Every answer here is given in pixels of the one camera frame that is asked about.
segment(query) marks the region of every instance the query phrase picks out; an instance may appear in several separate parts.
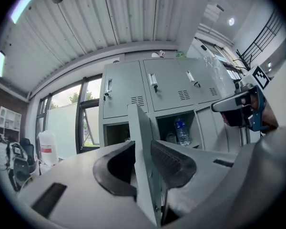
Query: black office chair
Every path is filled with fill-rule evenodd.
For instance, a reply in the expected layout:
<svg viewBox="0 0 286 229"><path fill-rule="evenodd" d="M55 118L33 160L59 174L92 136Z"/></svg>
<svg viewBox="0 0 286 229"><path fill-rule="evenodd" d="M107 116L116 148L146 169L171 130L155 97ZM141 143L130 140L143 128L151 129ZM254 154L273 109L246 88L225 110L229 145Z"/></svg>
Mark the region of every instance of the black office chair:
<svg viewBox="0 0 286 229"><path fill-rule="evenodd" d="M34 145L31 144L30 140L27 138L22 138L19 142L21 147L28 155L28 164L30 173L34 172L37 166L38 161L34 160Z"/></svg>
<svg viewBox="0 0 286 229"><path fill-rule="evenodd" d="M31 142L30 142L30 140L29 140L28 138L22 138L22 139L20 139L19 144L20 144L22 147L24 147L24 146L26 146L26 145L30 145Z"/></svg>
<svg viewBox="0 0 286 229"><path fill-rule="evenodd" d="M30 177L29 164L20 158L14 160L14 179L22 187L24 182Z"/></svg>

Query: open locker door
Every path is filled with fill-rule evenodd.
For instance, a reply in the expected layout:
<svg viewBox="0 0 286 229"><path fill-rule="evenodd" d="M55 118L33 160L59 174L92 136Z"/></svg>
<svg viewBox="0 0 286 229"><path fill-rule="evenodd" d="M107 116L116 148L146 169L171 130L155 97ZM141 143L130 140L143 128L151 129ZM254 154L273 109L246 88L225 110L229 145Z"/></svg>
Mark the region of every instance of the open locker door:
<svg viewBox="0 0 286 229"><path fill-rule="evenodd" d="M128 121L130 138L135 141L134 169L138 183L137 204L152 223L160 225L160 180L151 156L153 134L150 119L137 104L130 104Z"/></svg>

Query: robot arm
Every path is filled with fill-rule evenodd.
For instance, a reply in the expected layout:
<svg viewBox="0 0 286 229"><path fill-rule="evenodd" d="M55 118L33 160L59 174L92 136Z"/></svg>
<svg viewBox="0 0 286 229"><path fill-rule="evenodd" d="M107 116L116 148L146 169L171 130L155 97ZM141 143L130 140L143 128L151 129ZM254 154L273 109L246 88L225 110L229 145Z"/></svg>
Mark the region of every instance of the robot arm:
<svg viewBox="0 0 286 229"><path fill-rule="evenodd" d="M213 103L211 109L223 114L231 126L246 126L252 131L263 131L267 128L262 125L262 112L266 106L263 91L269 82L269 78L257 66L235 84L235 95ZM255 109L251 106L252 95L258 102Z"/></svg>

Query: white bucket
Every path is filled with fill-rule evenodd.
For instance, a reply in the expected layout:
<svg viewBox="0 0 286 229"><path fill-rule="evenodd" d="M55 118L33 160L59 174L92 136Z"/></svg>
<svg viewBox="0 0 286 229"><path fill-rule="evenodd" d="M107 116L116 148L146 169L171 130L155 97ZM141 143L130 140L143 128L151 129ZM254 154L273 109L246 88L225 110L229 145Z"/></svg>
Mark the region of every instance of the white bucket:
<svg viewBox="0 0 286 229"><path fill-rule="evenodd" d="M58 163L58 156L56 152L56 140L53 132L44 131L38 134L41 159L49 166L53 166Z"/></svg>

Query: ceiling light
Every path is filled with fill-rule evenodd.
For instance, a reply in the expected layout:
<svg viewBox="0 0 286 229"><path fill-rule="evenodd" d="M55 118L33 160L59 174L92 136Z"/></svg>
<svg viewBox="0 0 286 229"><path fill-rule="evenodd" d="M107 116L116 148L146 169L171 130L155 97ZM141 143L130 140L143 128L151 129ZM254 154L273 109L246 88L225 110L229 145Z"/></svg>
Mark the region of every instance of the ceiling light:
<svg viewBox="0 0 286 229"><path fill-rule="evenodd" d="M234 18L229 19L229 25L234 25L234 22L235 22Z"/></svg>
<svg viewBox="0 0 286 229"><path fill-rule="evenodd" d="M4 60L5 60L5 55L3 52L0 52L0 77L3 76Z"/></svg>
<svg viewBox="0 0 286 229"><path fill-rule="evenodd" d="M13 20L15 24L30 1L31 0L19 0L19 2L16 4L10 16L10 18Z"/></svg>

